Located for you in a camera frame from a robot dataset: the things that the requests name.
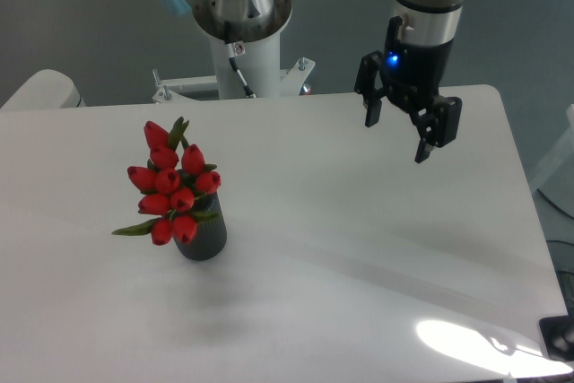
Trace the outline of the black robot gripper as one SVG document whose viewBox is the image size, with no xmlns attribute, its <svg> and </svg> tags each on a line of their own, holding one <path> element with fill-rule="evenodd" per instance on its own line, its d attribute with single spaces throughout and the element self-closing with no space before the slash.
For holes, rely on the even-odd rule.
<svg viewBox="0 0 574 383">
<path fill-rule="evenodd" d="M 379 122 L 384 96 L 383 91 L 376 88 L 381 69 L 389 100 L 410 115 L 419 133 L 414 161 L 422 163 L 435 148 L 442 148 L 456 139 L 463 101 L 439 94 L 453 40 L 438 46 L 413 45 L 399 38 L 404 28 L 402 17 L 389 20 L 382 69 L 380 51 L 362 57 L 354 90 L 363 98 L 365 126 L 375 126 Z"/>
</svg>

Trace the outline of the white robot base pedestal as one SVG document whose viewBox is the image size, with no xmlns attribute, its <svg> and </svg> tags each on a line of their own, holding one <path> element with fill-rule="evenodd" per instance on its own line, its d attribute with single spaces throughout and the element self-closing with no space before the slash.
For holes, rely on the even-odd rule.
<svg viewBox="0 0 574 383">
<path fill-rule="evenodd" d="M 235 42 L 226 46 L 209 38 L 214 74 L 207 76 L 161 79 L 153 70 L 158 104 L 191 100 L 229 100 L 277 98 L 311 94 L 309 75 L 316 62 L 300 57 L 287 69 L 280 67 L 280 38 L 257 42 Z"/>
</svg>

